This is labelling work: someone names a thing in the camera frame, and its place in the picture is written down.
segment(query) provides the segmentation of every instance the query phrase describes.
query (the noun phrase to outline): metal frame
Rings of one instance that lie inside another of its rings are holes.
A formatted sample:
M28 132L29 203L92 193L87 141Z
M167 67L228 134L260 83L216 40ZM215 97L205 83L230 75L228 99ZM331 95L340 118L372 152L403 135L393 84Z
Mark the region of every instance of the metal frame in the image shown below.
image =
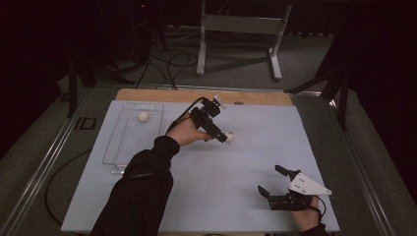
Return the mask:
M273 77L280 81L282 79L282 75L279 69L276 54L285 31L291 8L292 5L287 5L285 7L285 11L281 19L220 16L206 14L206 0L202 0L202 20L200 27L201 36L197 75L202 76L205 73L207 50L206 30L251 32L276 35L275 45L269 49L269 60L272 65Z

